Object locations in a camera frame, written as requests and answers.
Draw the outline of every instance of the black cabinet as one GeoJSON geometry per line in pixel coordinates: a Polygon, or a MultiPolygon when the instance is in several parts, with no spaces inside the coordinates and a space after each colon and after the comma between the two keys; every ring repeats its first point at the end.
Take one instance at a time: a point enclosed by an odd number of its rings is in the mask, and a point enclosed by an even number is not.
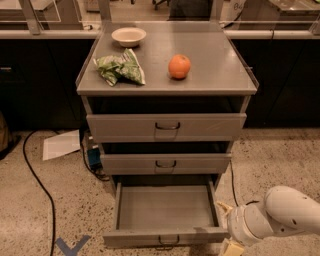
{"type": "Polygon", "coordinates": [[[0,110],[11,130],[75,129],[76,77],[93,40],[1,40],[0,110]]]}
{"type": "Polygon", "coordinates": [[[319,40],[234,40],[260,83],[247,127],[319,126],[319,40]]]}

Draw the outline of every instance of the white paper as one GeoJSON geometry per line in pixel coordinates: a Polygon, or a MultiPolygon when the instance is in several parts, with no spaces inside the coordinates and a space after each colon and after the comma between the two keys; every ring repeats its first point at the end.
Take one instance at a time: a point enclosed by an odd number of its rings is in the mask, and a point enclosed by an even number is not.
{"type": "Polygon", "coordinates": [[[43,160],[49,160],[80,149],[79,130],[63,133],[43,142],[43,160]]]}

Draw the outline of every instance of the white bowl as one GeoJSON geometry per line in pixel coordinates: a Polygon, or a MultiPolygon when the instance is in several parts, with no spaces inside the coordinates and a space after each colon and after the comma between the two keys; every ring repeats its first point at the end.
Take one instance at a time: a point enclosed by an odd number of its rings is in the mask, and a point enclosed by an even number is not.
{"type": "Polygon", "coordinates": [[[112,38],[123,47],[135,47],[147,35],[146,31],[140,28],[120,28],[111,34],[112,38]]]}

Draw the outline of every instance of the chair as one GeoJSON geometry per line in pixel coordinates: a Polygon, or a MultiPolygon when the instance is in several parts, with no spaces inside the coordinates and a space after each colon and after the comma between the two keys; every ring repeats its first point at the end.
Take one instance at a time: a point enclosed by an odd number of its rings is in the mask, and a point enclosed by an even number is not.
{"type": "Polygon", "coordinates": [[[158,10],[158,6],[164,2],[167,2],[167,6],[169,6],[171,0],[160,0],[159,2],[157,2],[156,0],[152,0],[152,4],[154,4],[154,9],[158,10]]]}

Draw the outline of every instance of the drawer cabinet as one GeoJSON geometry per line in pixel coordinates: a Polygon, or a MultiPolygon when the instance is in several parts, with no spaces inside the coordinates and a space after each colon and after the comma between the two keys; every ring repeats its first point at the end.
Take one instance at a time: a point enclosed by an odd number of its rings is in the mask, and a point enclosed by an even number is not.
{"type": "Polygon", "coordinates": [[[132,26],[148,36],[133,50],[147,84],[120,80],[110,87],[92,59],[123,51],[110,35],[119,26],[106,25],[77,82],[116,202],[105,244],[222,242],[229,235],[215,207],[215,190],[256,86],[218,24],[142,22],[132,26]],[[165,40],[161,47],[154,44],[159,40],[165,40]],[[172,47],[163,47],[168,42],[172,47]],[[173,55],[171,50],[184,50],[194,60],[184,80],[166,75],[163,63],[173,55]]]}

